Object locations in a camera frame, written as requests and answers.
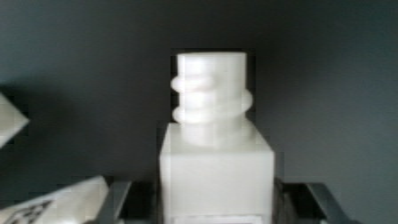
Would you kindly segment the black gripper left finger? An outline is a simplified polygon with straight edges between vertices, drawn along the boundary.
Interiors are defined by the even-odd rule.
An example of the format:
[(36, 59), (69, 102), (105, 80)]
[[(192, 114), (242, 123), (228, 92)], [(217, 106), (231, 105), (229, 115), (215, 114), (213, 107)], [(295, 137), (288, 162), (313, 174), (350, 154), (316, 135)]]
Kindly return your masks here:
[(100, 209), (96, 224), (153, 224), (153, 183), (116, 181)]

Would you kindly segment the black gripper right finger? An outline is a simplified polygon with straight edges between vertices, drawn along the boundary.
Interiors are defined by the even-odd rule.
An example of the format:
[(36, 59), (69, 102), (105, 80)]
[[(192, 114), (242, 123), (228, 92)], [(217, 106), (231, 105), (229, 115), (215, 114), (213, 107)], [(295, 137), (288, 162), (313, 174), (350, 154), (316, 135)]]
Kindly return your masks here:
[(322, 183), (284, 183), (276, 180), (272, 224), (350, 224)]

